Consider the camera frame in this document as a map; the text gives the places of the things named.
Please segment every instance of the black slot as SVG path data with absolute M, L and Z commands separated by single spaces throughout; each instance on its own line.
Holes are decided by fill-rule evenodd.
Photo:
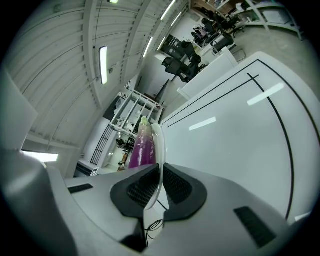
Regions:
M 276 238 L 276 235 L 249 207 L 241 207 L 234 212 L 259 248 Z
M 93 188 L 93 186 L 91 186 L 90 184 L 83 184 L 83 185 L 79 185 L 79 186 L 68 187 L 68 190 L 69 190 L 70 194 L 73 194 L 73 193 L 89 190 L 92 188 Z

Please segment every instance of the purple object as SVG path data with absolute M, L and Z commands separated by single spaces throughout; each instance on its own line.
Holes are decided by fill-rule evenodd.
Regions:
M 152 127 L 146 117 L 141 118 L 139 131 L 134 143 L 129 169 L 156 163 L 154 137 Z

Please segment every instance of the white table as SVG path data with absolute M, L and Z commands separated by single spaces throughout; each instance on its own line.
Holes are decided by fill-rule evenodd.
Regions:
M 299 76 L 257 52 L 162 121 L 166 161 L 232 180 L 292 223 L 319 190 L 319 112 Z

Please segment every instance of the ceiling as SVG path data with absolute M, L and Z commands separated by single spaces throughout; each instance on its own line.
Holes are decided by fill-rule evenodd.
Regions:
M 189 0 L 47 0 L 17 33 L 4 64 L 38 112 L 30 135 L 52 145 L 81 148 L 93 125 L 156 51 Z M 99 48 L 107 46 L 108 74 L 100 81 Z

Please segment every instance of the desk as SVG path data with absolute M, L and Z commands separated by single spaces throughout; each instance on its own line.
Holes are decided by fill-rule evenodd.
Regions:
M 297 74 L 256 52 L 162 121 L 166 161 L 234 181 L 292 223 L 319 191 L 319 112 Z

